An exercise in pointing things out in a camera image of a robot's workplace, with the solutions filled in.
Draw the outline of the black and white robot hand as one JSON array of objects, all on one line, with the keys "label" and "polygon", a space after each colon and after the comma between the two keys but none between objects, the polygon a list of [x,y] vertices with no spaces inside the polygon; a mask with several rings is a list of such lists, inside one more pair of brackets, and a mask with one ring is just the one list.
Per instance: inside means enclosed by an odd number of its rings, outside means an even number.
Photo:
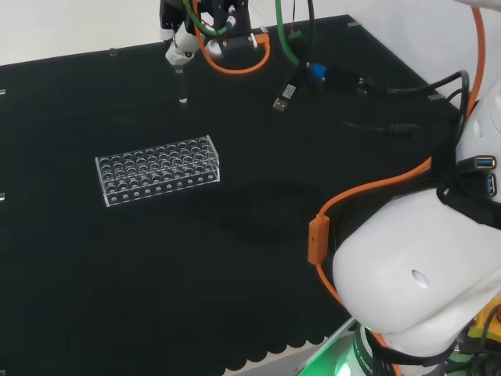
[{"label": "black and white robot hand", "polygon": [[161,1],[160,38],[165,59],[182,69],[197,52],[223,71],[222,61],[240,52],[257,52],[247,1]]}]

